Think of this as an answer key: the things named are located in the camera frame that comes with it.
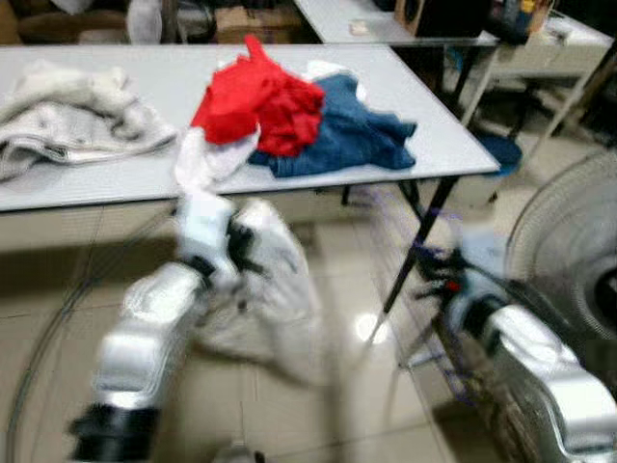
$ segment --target table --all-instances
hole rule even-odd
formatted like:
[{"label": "table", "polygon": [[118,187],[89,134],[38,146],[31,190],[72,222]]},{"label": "table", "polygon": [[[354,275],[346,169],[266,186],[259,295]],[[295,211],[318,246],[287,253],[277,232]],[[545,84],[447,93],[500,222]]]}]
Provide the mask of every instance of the table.
[{"label": "table", "polygon": [[[382,12],[372,0],[294,0],[324,43],[386,43],[411,46],[495,46],[498,39],[488,32],[477,38],[414,37],[393,12]],[[361,21],[368,34],[354,35],[351,24]]]},{"label": "table", "polygon": [[[495,160],[387,46],[272,45],[265,48],[273,59],[296,72],[301,72],[310,59],[331,61],[352,69],[366,87],[370,107],[393,111],[404,120],[418,123],[407,145],[416,157],[416,165],[403,171],[362,166],[327,175],[287,179],[276,179],[262,167],[245,166],[218,185],[217,193],[267,193],[376,182],[403,185],[420,178],[440,178],[428,209],[431,213],[420,217],[415,244],[421,244],[459,176],[497,169]],[[0,93],[11,87],[26,64],[43,57],[64,66],[89,70],[120,66],[128,72],[145,102],[167,121],[184,126],[191,120],[218,63],[230,62],[241,52],[245,48],[237,45],[7,47],[0,49],[0,68],[4,70],[0,73]],[[0,183],[0,213],[173,199],[179,194],[173,165],[173,150],[72,168],[35,165],[26,175]],[[406,195],[413,202],[412,196]],[[415,253],[410,249],[385,312],[389,312],[414,266],[414,259]]]},{"label": "table", "polygon": [[[550,33],[551,31],[566,33],[567,38],[560,41]],[[578,101],[585,84],[611,45],[611,37],[568,16],[549,17],[543,31],[533,34],[526,45],[516,48],[502,45],[494,51],[480,84],[461,119],[462,123],[469,124],[492,79],[499,77],[576,77],[575,86],[528,155],[528,157],[532,156],[550,138],[552,132]]]}]

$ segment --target table leg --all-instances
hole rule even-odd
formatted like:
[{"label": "table leg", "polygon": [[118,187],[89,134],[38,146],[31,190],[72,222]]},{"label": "table leg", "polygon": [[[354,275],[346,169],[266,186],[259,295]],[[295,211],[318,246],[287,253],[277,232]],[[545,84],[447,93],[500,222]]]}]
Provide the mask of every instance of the table leg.
[{"label": "table leg", "polygon": [[559,124],[565,119],[565,117],[568,116],[568,113],[570,112],[574,104],[582,96],[582,90],[585,87],[585,84],[587,83],[589,76],[590,74],[586,74],[578,79],[577,83],[575,84],[575,87],[572,89],[572,91],[568,95],[568,98],[566,98],[566,101],[563,103],[561,108],[559,108],[559,111],[557,111],[557,113],[554,115],[554,117],[550,121],[549,126],[547,127],[547,129],[544,131],[544,133],[540,137],[540,140],[538,140],[538,142],[533,146],[533,149],[531,150],[531,152],[525,157],[525,160],[524,160],[525,163],[528,162],[529,159],[531,159],[531,157],[533,157],[533,155],[536,154],[536,152],[538,152],[540,147],[550,138],[550,136],[552,135],[552,132],[554,132],[555,129],[559,126]]},{"label": "table leg", "polygon": [[433,228],[435,221],[437,220],[437,216],[442,210],[443,204],[445,200],[449,196],[452,191],[452,187],[458,180],[458,177],[446,177],[442,178],[440,184],[431,200],[428,210],[424,214],[420,222],[420,228],[417,231],[416,237],[414,238],[414,243],[410,247],[409,251],[407,251],[407,256],[405,257],[405,261],[401,266],[401,269],[396,276],[396,280],[394,280],[394,285],[389,292],[388,299],[386,300],[386,304],[382,309],[382,315],[385,317],[388,315],[389,311],[392,309],[394,305],[394,301],[396,301],[396,297],[398,296],[401,288],[405,284],[405,280],[407,280],[408,275],[413,270],[416,265],[416,247],[424,244],[428,233]]},{"label": "table leg", "polygon": [[465,61],[463,62],[463,68],[461,69],[461,75],[459,76],[459,80],[456,81],[456,88],[452,94],[453,105],[459,102],[461,93],[463,92],[467,79],[469,78],[469,73],[471,72],[471,69],[473,68],[475,60],[477,60],[479,54],[480,49],[477,46],[474,46],[468,50],[467,55],[465,56]]},{"label": "table leg", "polygon": [[163,33],[161,43],[177,42],[177,0],[164,0],[161,4]]},{"label": "table leg", "polygon": [[351,186],[343,186],[343,196],[340,199],[342,205],[349,204],[349,193],[351,192]]},{"label": "table leg", "polygon": [[478,107],[478,104],[480,103],[480,98],[482,98],[482,95],[484,95],[484,91],[486,90],[489,83],[491,82],[491,76],[493,74],[493,66],[495,65],[497,55],[498,55],[498,48],[496,48],[496,50],[493,52],[493,55],[491,56],[491,60],[489,61],[489,65],[484,71],[484,75],[482,76],[482,80],[480,80],[480,84],[478,85],[478,88],[475,89],[475,94],[473,94],[471,103],[469,104],[468,108],[465,110],[465,114],[463,115],[463,118],[461,119],[461,124],[464,126],[467,126],[469,124],[469,121],[471,121],[471,116],[473,116],[475,109]]},{"label": "table leg", "polygon": [[424,219],[426,211],[420,203],[420,194],[417,190],[417,184],[415,180],[401,180],[398,182],[398,188],[407,200],[407,203],[412,207],[417,220],[420,222]]}]

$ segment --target wire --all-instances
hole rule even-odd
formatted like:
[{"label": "wire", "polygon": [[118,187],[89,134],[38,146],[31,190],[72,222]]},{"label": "wire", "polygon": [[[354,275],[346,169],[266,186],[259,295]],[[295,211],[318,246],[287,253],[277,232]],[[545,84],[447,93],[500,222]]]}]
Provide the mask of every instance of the wire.
[{"label": "wire", "polygon": [[175,207],[166,209],[147,220],[139,229],[131,233],[129,238],[122,243],[115,253],[110,252],[106,257],[103,257],[101,264],[92,272],[88,272],[88,268],[86,268],[81,282],[70,292],[62,307],[54,313],[47,325],[43,328],[30,354],[26,368],[22,372],[17,388],[15,389],[7,427],[5,463],[16,462],[17,437],[19,435],[21,415],[30,389],[37,379],[40,364],[45,358],[49,343],[54,340],[58,330],[70,320],[75,305],[122,261],[126,253],[133,246],[163,224],[163,222],[174,213],[174,209]]}]

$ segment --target red cloth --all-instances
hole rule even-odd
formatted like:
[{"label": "red cloth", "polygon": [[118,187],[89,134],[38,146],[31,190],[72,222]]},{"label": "red cloth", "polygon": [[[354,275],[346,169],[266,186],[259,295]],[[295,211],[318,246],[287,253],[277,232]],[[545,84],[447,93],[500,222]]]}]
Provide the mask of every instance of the red cloth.
[{"label": "red cloth", "polygon": [[244,41],[250,57],[239,56],[214,73],[191,125],[222,145],[254,133],[259,124],[260,150],[297,156],[317,138],[324,92],[270,60],[255,36]]}]

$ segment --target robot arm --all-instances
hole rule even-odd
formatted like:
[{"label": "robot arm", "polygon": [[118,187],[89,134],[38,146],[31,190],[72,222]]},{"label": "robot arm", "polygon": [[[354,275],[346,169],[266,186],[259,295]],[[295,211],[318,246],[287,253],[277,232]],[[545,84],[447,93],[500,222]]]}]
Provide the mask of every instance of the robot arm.
[{"label": "robot arm", "polygon": [[505,280],[503,243],[490,234],[471,234],[447,258],[419,252],[421,273],[437,288],[427,295],[441,296],[447,333],[465,331],[483,347],[524,412],[540,461],[617,463],[614,397],[536,315],[550,312],[543,306],[548,302]]},{"label": "robot arm", "polygon": [[94,400],[70,432],[72,461],[147,461],[160,410],[210,290],[230,291],[239,275],[228,253],[232,204],[210,195],[180,206],[178,261],[126,293],[118,324],[105,336]]}]

